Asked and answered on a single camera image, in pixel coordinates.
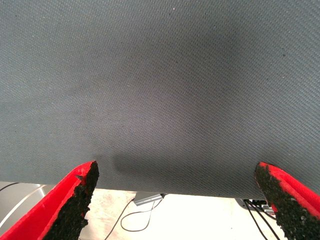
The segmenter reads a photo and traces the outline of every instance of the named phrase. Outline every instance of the textured fabric surface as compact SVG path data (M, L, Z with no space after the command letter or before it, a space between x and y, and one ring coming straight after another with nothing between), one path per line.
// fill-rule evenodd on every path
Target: textured fabric surface
M317 1L0 2L0 180L260 198L320 193Z

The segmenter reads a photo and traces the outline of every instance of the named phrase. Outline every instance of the wire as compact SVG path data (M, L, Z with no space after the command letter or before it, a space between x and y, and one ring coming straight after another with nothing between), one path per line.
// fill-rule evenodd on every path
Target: wire
M37 187L35 190L33 190L32 192L30 192L28 195L26 195L24 198L22 198L9 212L7 215L5 215L5 217L2 219L2 221L0 222L0 228L5 224L5 222L8 220L8 218L15 212L15 210L17 210L18 207L20 207L21 204L24 203L25 200L27 200L32 194L34 194L36 191L38 191L39 189L42 189L43 187L45 187L46 185L41 185L39 187Z
M280 240L280 238L278 237L278 235L276 234L276 232L274 231L274 229L270 226L270 224L268 223L268 221L265 219L264 216L262 216L262 214L258 211L258 209L256 209L256 207L250 202L248 201L248 203L250 204L251 207L253 207L253 209L259 214L259 216L263 219L263 221L268 225L269 229L271 230L271 232L273 233L273 235L275 236L275 238L277 240Z
M251 202L251 204L254 205L256 208L260 209L262 212L264 212L265 215L267 215L269 218L277 220L274 216L271 216L269 213L267 213L261 206L255 205L253 202Z
M115 229L117 223L119 222L119 219L121 218L122 214L124 214L126 208L127 208L127 207L129 206L129 204L130 204L131 202L133 202L134 200L135 200L134 198L131 199L131 200L125 205L125 207L124 207L124 209L122 210L120 216L118 217L118 219L116 220L115 224L113 225L111 231L110 231L109 234L105 237L104 240L107 240L107 238L111 235L111 233L112 233L113 230ZM149 223L150 223L151 211L152 211L153 209L155 209L156 207L158 207L158 205L161 203L161 201L162 201L162 199L157 203L157 205L155 205L155 202L153 202L152 208L151 208L150 210L147 210L147 211L135 211L135 212L132 212L132 213L129 213L129 214L125 215L123 218L121 218L121 221L120 221L121 228L122 228L123 230L125 230L125 231L128 231L128 232L140 232L140 231L145 230L145 229L149 226ZM130 230L130 229L126 229L126 228L122 225L122 221L123 221L126 217L128 217L128 216L130 216L130 215L132 215L132 214L140 214L140 213L147 213L147 212L150 212L150 216L149 216L148 223L146 224L146 226L145 226L143 229Z
M0 189L0 192L1 192L3 189L6 189L7 187L10 187L10 186L15 185L15 184L18 184L18 183L19 183L19 182L14 182L14 183L10 183L10 184L6 185L6 186L4 186L3 188Z
M249 213L250 213L250 215L251 215L251 217L252 217L252 219L253 219L256 227L258 228L259 232L261 233L262 237L263 237L265 240L268 240L268 238L266 238L266 236L264 235L264 233L263 233L262 230L260 229L260 227L259 227L259 225L258 225L258 223L257 223L257 221L256 221L256 219L255 219L255 217L254 217L253 214L251 213L251 210L250 210L250 208L249 208L249 206L248 206L248 204L247 204L247 201L243 201L243 202L244 202L244 204L246 205L246 208L248 209L248 211L249 211Z
M119 219L121 218L122 214L124 214L124 211L126 210L126 208L127 208L127 207L129 206L129 204L130 204L131 202L133 202L134 200L135 200L134 198L131 199L131 200L125 205L125 207L124 207L124 209L122 210L120 216L118 217L118 219L116 220L115 224L114 224L113 227L111 228L111 231L110 231L109 234L105 237L104 240L107 240L107 238L111 235L111 233L112 233L113 230L115 229L115 227L116 227Z
M158 207L158 205L161 203L161 201L162 201L162 199L157 203L157 205L156 205L155 207L154 207L155 202L153 202L152 208L151 208L150 210L147 210L147 211L135 211L135 212L132 212L132 213L129 213L129 214L125 215L125 216L121 219L121 221L120 221L121 228L122 228L123 230L127 231L127 232L141 232L141 231L145 230L145 229L149 226L152 210L155 209L156 207ZM130 229L127 229L127 228L125 228L125 227L123 226L122 221L123 221L126 217L128 217L128 216L130 216L130 215L133 215L133 214L141 214L141 213L147 213L147 212L150 212L150 215L149 215L149 220L148 220L148 222L147 222L147 224L146 224L146 226L145 226L144 228L139 229L139 230L130 230Z

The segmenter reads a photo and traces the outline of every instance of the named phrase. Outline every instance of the black cable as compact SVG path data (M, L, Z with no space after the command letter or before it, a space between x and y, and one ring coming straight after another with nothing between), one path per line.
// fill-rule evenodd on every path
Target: black cable
M256 227L259 229L259 232L261 233L262 237L263 237L265 240L268 240L268 238L266 238L266 236L264 235L264 233L263 233L262 230L260 229L260 227L259 227L259 225L258 225L258 223L257 223L257 221L256 221L256 219L255 219L255 217L254 217L253 214L251 213L251 210L250 210L250 208L249 208L249 206L248 206L248 204L247 204L247 201L243 201L243 202L244 202L244 204L246 205L246 208L248 209L248 211L249 211L249 213L250 213L250 215L251 215L251 217L252 217L252 219L253 219Z
M125 205L125 207L124 207L124 209L122 210L120 216L118 217L118 219L116 220L115 224L113 225L111 231L110 231L109 234L105 237L104 240L107 240L107 238L110 236L110 234L111 234L111 233L113 232L113 230L115 229L115 227L116 227L119 219L121 218L122 214L124 214L124 211L126 210L126 208L127 208L127 207L129 206L129 204L130 204L131 202L133 202L134 200L135 200L134 198L131 199L131 200Z
M265 219L264 216L262 216L262 214L259 212L258 209L255 208L255 206L250 202L248 201L248 203L250 204L251 207L253 207L253 209L259 214L259 216L263 219L263 221L268 225L269 229L271 230L271 232L273 233L273 235L275 236L275 238L277 240L280 240L280 238L278 237L278 235L276 234L276 232L274 231L274 229L270 226L270 224L268 223L268 221Z
M19 183L19 182L14 182L14 183L10 183L10 184L6 185L6 186L4 186L3 188L0 189L0 192L1 192L3 189L6 189L7 187L10 187L10 186L15 185L15 184L18 184L18 183Z
M260 209L262 212L265 213L265 215L267 215L269 218L273 219L273 220L277 220L274 216L271 216L269 213L267 213L261 206L255 205L253 202L251 202L251 204L253 204L255 207L257 207L258 209Z
M151 208L150 210L147 210L147 211L135 211L135 212L132 212L132 213L129 213L129 214L125 215L125 216L121 219L121 221L120 221L120 225L121 225L122 229L125 230L125 231L127 231L127 232L141 232L141 231L145 230L145 229L149 226L152 210L155 209L156 207L158 207L158 205L161 203L161 201L162 201L162 199L157 203L157 205L156 205L155 207L154 207L155 202L153 202L152 208ZM125 227L122 225L122 221L123 221L126 217L128 217L128 216L130 216L130 215L133 215L133 214L141 214L141 213L147 213L147 212L150 212L150 215L149 215L149 220L148 220L148 222L147 222L147 224L146 224L146 226L145 226L144 228L139 229L139 230L130 230L130 229L125 228Z

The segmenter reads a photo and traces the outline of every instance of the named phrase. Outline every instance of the white floor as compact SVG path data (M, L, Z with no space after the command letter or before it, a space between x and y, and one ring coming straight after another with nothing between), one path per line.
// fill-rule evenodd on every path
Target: white floor
M0 188L6 182L0 182ZM0 192L0 221L25 195L32 192L36 184L19 183ZM46 191L35 193L26 200L0 228L0 235L17 219L35 205ZM96 189L86 214L89 221L81 232L81 240L104 240L124 206L134 198L135 192ZM149 210L152 203L137 207L133 202L123 215ZM147 224L149 212L129 216L123 225L131 230L141 229ZM276 239L258 214L253 213L269 240ZM283 231L276 222L266 217L280 239ZM141 232L124 231L118 222L108 240L263 240L249 212L240 207L233 198L191 195L166 195L152 211L150 224Z

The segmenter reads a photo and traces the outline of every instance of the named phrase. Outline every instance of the gray fabric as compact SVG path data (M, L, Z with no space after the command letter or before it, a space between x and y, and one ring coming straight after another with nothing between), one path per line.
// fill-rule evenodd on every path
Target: gray fabric
M320 193L318 1L1 1L0 180L260 198Z

